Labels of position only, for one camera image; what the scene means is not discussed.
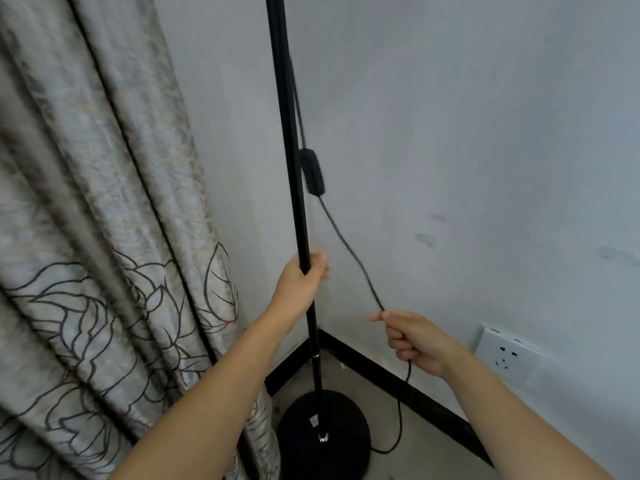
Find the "floor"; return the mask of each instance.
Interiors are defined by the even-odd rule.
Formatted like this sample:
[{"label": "floor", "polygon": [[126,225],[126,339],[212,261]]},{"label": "floor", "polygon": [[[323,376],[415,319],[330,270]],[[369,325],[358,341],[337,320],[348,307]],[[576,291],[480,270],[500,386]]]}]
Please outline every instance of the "floor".
[{"label": "floor", "polygon": [[[327,389],[346,394],[369,422],[371,441],[388,448],[396,440],[396,400],[337,359],[322,352],[323,379]],[[311,364],[306,364],[273,398],[274,422],[300,395],[313,389]],[[499,480],[500,475],[466,448],[403,406],[404,433],[395,451],[371,454],[366,480]]]}]

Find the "white wall socket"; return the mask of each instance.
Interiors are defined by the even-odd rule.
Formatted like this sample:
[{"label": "white wall socket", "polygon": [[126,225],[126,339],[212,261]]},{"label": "white wall socket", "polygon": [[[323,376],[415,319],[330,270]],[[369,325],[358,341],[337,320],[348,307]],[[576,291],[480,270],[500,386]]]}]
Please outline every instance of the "white wall socket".
[{"label": "white wall socket", "polygon": [[476,357],[492,371],[515,384],[524,384],[540,365],[544,355],[523,341],[495,328],[483,327]]}]

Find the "person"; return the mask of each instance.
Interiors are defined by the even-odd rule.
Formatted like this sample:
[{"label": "person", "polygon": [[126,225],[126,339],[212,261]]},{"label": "person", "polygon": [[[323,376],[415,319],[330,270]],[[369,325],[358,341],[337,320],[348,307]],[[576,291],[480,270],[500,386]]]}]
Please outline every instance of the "person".
[{"label": "person", "polygon": [[[280,341],[329,276],[325,253],[313,251],[311,258],[306,275],[297,257],[285,266],[264,313],[135,445],[110,480],[222,478]],[[400,360],[447,382],[506,480],[612,480],[425,317],[391,310],[369,319],[384,322]]]}]

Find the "white wall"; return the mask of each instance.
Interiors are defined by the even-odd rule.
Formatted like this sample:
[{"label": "white wall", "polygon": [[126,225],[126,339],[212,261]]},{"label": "white wall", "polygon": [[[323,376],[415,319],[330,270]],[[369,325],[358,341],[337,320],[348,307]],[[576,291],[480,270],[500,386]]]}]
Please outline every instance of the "white wall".
[{"label": "white wall", "polygon": [[[619,479],[640,471],[639,0],[287,0],[326,203],[383,302],[469,347],[485,322],[546,368],[516,389]],[[319,206],[324,327],[399,376]],[[417,233],[437,239],[433,248]],[[454,411],[439,379],[416,387]]]},{"label": "white wall", "polygon": [[[155,0],[244,317],[295,254],[264,0]],[[301,322],[276,363],[307,337]]]}]

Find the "round black base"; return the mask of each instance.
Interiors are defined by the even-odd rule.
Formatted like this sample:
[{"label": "round black base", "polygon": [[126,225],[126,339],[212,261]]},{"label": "round black base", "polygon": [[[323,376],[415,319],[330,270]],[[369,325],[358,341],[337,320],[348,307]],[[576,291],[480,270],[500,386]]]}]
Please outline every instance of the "round black base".
[{"label": "round black base", "polygon": [[314,426],[313,392],[300,396],[278,425],[282,480],[360,480],[369,468],[369,425],[356,404],[340,392],[325,390],[329,440],[320,443]]}]

